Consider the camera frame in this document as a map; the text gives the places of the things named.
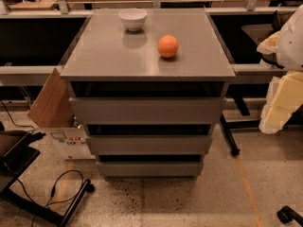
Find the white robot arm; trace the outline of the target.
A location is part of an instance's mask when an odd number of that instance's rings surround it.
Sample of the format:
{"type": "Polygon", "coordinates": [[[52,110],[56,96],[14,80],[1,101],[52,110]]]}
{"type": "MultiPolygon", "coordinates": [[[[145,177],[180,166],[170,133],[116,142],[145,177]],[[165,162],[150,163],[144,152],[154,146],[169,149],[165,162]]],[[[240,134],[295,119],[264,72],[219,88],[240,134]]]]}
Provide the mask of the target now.
{"type": "Polygon", "coordinates": [[[261,132],[274,134],[303,105],[303,5],[257,51],[275,54],[277,64],[287,70],[282,78],[272,78],[258,125],[261,132]]]}

